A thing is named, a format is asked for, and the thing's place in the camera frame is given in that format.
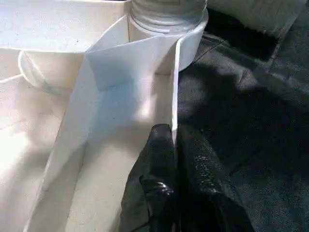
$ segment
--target black fabric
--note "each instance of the black fabric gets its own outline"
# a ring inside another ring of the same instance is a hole
[[[121,202],[120,232],[170,232],[178,220],[178,180],[168,125],[155,125],[134,164]]]
[[[182,232],[253,232],[229,176],[208,141],[178,127]]]
[[[309,231],[309,5],[278,41],[218,15],[180,73],[179,122],[212,146],[255,231]]]

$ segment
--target white plastic container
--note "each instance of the white plastic container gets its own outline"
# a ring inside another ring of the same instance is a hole
[[[208,17],[165,35],[138,25],[129,6],[1,5],[0,231],[115,231],[152,125],[176,135],[178,72]]]

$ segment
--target white surface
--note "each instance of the white surface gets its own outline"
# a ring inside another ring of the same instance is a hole
[[[25,231],[64,231],[97,98],[96,81],[84,59]]]
[[[307,0],[209,0],[208,7],[275,37],[286,33]]]
[[[192,63],[196,55],[199,42],[202,38],[204,28],[207,25],[207,23],[208,23],[208,12],[205,11],[201,22],[189,33],[165,35],[162,33],[148,31],[142,28],[132,19],[132,17],[129,16],[128,17],[129,37],[131,42],[152,38],[154,36],[164,37],[164,42],[161,43],[160,46],[161,50],[160,53],[162,53],[165,59],[161,62],[156,72],[160,74],[166,74],[170,73],[171,64],[174,63],[175,59],[174,46],[176,45],[176,42],[179,39],[183,41],[180,52],[182,57],[179,59],[179,71],[185,69]]]
[[[116,231],[126,179],[152,125],[170,123],[169,76],[101,92],[66,231]]]
[[[0,1],[0,47],[84,52],[128,7],[127,1]]]
[[[18,57],[18,66],[20,73],[33,86],[69,97],[83,57],[83,53],[22,51]]]
[[[127,6],[128,2],[0,1],[1,232],[21,232],[32,215],[38,192],[44,191],[42,178],[46,176],[48,180],[44,170],[83,60],[83,52],[123,16]],[[74,133],[66,139],[78,142],[78,135]],[[63,142],[63,146],[69,144],[65,139]],[[58,175],[60,179],[54,178],[54,186],[72,185],[69,189],[74,192],[76,181],[72,181],[71,177],[74,169],[79,172],[79,163],[78,156],[70,159],[65,171]],[[56,189],[61,192],[60,196],[72,195],[61,188]],[[59,206],[54,204],[53,198],[49,198],[48,192],[44,192],[43,198],[49,199],[46,201],[48,204],[43,205],[45,210],[53,211],[53,207]],[[59,222],[57,217],[63,218],[61,207],[65,208],[67,204],[68,211],[71,203],[62,202],[61,197],[54,200],[60,207],[55,209],[57,214],[52,218]]]
[[[0,84],[0,231],[22,231],[61,119],[55,96],[22,76]]]
[[[113,46],[118,46],[126,44],[129,42],[129,28],[127,15],[122,16],[114,24],[112,24],[98,39],[98,41],[93,44],[88,52],[102,50],[104,48],[109,48]]]

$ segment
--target gray fabric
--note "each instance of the gray fabric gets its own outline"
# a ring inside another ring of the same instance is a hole
[[[257,232],[309,230],[309,4],[276,41],[210,11],[180,73],[179,122],[200,130]]]

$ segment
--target plastic compartment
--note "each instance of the plastic compartment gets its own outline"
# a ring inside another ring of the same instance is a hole
[[[23,231],[84,52],[126,5],[1,3],[0,231]]]

